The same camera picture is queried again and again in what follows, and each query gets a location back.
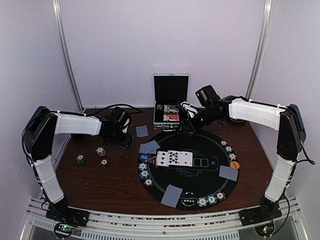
poker mat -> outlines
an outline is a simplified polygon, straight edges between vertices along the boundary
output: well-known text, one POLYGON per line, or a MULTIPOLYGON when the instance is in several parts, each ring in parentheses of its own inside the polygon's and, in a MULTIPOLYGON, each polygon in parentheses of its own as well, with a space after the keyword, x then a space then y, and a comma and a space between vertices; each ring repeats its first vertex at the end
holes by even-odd
POLYGON ((157 151, 192 152, 193 165, 156 166, 157 154, 141 153, 138 174, 145 189, 159 202, 168 185, 181 188, 176 205, 181 210, 200 210, 215 206, 225 200, 235 189, 237 181, 219 176, 221 166, 236 168, 240 165, 236 154, 228 143, 217 135, 198 130, 192 136, 174 132, 162 132, 149 140, 155 140, 157 151))

orange disc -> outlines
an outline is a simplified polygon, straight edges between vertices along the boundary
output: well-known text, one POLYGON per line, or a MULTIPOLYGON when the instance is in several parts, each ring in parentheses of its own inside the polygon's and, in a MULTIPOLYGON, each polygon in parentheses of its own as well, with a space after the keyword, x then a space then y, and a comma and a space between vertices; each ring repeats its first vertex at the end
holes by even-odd
POLYGON ((232 162, 230 162, 230 167, 234 168, 234 169, 239 169, 240 164, 237 161, 232 161, 232 162))

wooden table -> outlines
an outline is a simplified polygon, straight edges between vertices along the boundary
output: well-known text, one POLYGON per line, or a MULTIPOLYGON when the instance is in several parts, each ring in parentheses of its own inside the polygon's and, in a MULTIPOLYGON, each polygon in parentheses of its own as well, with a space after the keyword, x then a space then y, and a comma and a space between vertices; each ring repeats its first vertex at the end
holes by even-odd
MULTIPOLYGON (((63 154, 56 175, 71 207, 119 214, 179 215, 198 211, 184 211, 162 205, 148 194, 137 170, 140 144, 162 130, 153 127, 153 108, 143 108, 142 114, 133 114, 129 131, 134 134, 132 146, 124 149, 118 145, 105 148, 107 168, 100 167, 96 149, 103 145, 99 136, 72 138, 63 154), (136 126, 147 125, 149 136, 138 138, 136 126), (83 154, 84 165, 78 165, 76 157, 83 154)), ((223 122, 224 128, 214 132, 234 149, 240 162, 238 184, 232 194, 218 205, 201 211, 212 213, 259 204, 272 176, 272 167, 254 131, 248 122, 223 122)), ((208 127, 220 128, 218 123, 208 127)))

playing card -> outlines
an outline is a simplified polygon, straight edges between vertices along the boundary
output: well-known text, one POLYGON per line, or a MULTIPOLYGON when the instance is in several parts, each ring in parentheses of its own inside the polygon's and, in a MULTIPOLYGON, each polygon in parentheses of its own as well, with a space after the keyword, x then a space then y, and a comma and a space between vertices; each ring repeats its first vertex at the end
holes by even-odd
POLYGON ((179 166, 179 151, 168 151, 168 163, 169 165, 179 166))
POLYGON ((192 167, 193 153, 189 151, 181 151, 179 155, 179 166, 192 167))
POLYGON ((168 167, 168 153, 166 151, 158 151, 156 155, 156 165, 168 167))

